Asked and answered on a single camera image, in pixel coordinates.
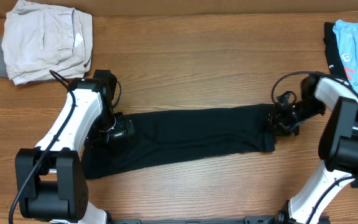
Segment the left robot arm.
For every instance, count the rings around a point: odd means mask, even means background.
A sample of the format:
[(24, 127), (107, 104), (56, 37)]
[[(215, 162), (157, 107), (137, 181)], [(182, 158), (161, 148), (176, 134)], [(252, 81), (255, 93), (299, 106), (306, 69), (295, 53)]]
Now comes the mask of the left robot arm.
[(52, 77), (67, 89), (67, 100), (48, 133), (35, 147), (18, 151), (15, 158), (17, 195), (9, 222), (19, 207), (24, 218), (48, 223), (112, 223), (109, 212), (89, 201), (81, 166), (84, 147), (127, 138), (135, 133), (132, 120), (114, 112), (121, 84), (110, 70), (96, 70), (93, 78), (69, 81)]

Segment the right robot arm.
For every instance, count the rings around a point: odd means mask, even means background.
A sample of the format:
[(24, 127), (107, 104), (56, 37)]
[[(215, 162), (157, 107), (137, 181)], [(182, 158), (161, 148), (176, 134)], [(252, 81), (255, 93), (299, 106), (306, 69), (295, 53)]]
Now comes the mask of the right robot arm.
[(271, 132), (297, 136), (306, 120), (326, 110), (331, 116), (319, 140), (317, 169), (271, 223), (329, 223), (321, 214), (358, 178), (358, 93), (339, 76), (312, 71), (302, 74), (301, 97), (293, 91), (271, 96), (273, 109), (267, 116)]

